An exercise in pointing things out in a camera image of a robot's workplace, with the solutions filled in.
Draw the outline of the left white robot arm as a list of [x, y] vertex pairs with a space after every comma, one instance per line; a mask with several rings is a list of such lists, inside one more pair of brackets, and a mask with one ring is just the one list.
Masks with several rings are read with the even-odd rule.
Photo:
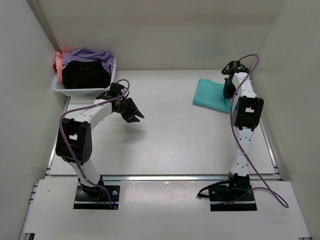
[[129, 93], [130, 82], [120, 79], [91, 105], [68, 110], [59, 119], [55, 153], [74, 169], [82, 191], [94, 200], [109, 197], [110, 193], [91, 160], [92, 131], [113, 113], [120, 114], [127, 123], [138, 123], [144, 118]]

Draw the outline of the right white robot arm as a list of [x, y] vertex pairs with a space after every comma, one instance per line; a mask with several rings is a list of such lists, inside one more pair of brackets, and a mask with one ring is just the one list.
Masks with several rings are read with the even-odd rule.
[[264, 100], [254, 92], [250, 70], [239, 60], [229, 62], [221, 73], [227, 75], [224, 79], [223, 97], [230, 100], [230, 123], [236, 142], [236, 154], [229, 171], [228, 185], [224, 187], [224, 195], [229, 200], [236, 200], [247, 194], [251, 187], [248, 158]]

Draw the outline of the teal t shirt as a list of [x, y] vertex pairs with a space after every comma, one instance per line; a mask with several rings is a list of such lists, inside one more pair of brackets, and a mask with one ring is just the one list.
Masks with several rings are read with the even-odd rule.
[[223, 84], [201, 78], [197, 83], [192, 104], [229, 114], [231, 102], [224, 98], [223, 90]]

